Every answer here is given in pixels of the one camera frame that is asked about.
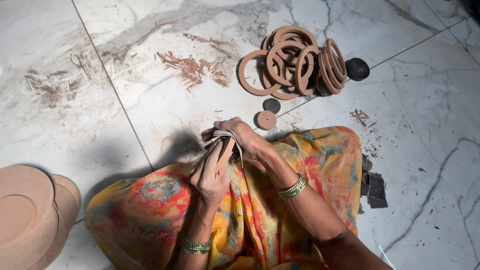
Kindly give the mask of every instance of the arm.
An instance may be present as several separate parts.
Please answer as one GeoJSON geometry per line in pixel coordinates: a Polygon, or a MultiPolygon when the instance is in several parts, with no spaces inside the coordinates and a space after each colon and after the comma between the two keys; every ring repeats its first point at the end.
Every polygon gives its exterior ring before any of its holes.
{"type": "MultiPolygon", "coordinates": [[[[287,161],[240,118],[215,122],[214,126],[232,132],[247,152],[245,156],[258,160],[265,167],[277,189],[289,188],[297,182],[299,177],[287,161]]],[[[327,201],[309,185],[284,202],[295,221],[312,235],[330,269],[391,269],[344,225],[327,201]]]]}
{"type": "MultiPolygon", "coordinates": [[[[200,192],[195,216],[186,235],[189,240],[194,242],[206,243],[209,241],[216,211],[230,184],[227,162],[218,173],[215,172],[215,165],[221,149],[222,141],[215,141],[204,158],[195,165],[190,177],[190,183],[200,192]]],[[[208,252],[196,255],[186,252],[182,248],[173,269],[204,270],[207,269],[207,264],[208,252]]]]}

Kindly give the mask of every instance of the unfinished bangle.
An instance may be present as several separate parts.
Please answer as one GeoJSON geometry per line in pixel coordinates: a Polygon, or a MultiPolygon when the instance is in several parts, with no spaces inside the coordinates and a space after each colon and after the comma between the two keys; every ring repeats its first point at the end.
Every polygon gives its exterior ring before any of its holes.
{"type": "Polygon", "coordinates": [[[299,173],[297,173],[297,174],[299,175],[299,179],[295,183],[295,185],[293,185],[293,186],[291,186],[287,189],[278,191],[278,195],[280,196],[280,198],[282,198],[284,200],[292,199],[293,197],[298,195],[305,188],[305,185],[306,185],[305,179],[302,177],[301,174],[299,174],[299,173]]]}
{"type": "Polygon", "coordinates": [[[208,253],[210,247],[212,246],[212,238],[207,243],[198,243],[194,242],[187,238],[187,233],[183,234],[183,241],[181,247],[188,253],[195,255],[202,255],[208,253]]]}

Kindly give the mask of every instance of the yellow floral fabric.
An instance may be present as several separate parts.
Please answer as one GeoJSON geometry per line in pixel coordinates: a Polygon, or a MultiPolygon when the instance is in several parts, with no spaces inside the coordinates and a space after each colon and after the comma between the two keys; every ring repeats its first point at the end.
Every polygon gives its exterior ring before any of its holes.
{"type": "MultiPolygon", "coordinates": [[[[358,136],[335,126],[292,134],[272,145],[357,234],[358,136]]],[[[243,164],[236,160],[229,165],[232,181],[214,218],[208,269],[327,269],[265,168],[255,160],[243,164]]],[[[198,201],[189,185],[192,168],[166,166],[143,178],[120,180],[92,198],[85,227],[116,269],[168,269],[198,201]]]]}

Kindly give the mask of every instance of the woman's left hand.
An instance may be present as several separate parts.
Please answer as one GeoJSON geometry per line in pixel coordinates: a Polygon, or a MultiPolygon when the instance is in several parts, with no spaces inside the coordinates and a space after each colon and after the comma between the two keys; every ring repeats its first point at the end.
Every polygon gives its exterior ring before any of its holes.
{"type": "Polygon", "coordinates": [[[193,168],[190,177],[190,183],[200,191],[203,203],[215,209],[220,206],[230,184],[228,162],[222,165],[219,172],[215,171],[222,146],[221,139],[212,143],[202,160],[193,168]]]}

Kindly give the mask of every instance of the gold bangle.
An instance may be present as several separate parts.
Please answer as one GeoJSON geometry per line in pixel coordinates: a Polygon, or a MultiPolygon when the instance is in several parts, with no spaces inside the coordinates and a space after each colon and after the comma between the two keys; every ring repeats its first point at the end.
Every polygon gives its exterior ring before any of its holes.
{"type": "Polygon", "coordinates": [[[282,199],[292,199],[293,197],[295,197],[296,195],[298,195],[304,188],[305,188],[305,185],[307,184],[305,179],[303,178],[303,176],[299,173],[297,173],[299,175],[299,179],[297,180],[297,182],[287,188],[287,189],[284,189],[284,190],[279,190],[278,191],[278,195],[280,196],[280,198],[282,199]]]}

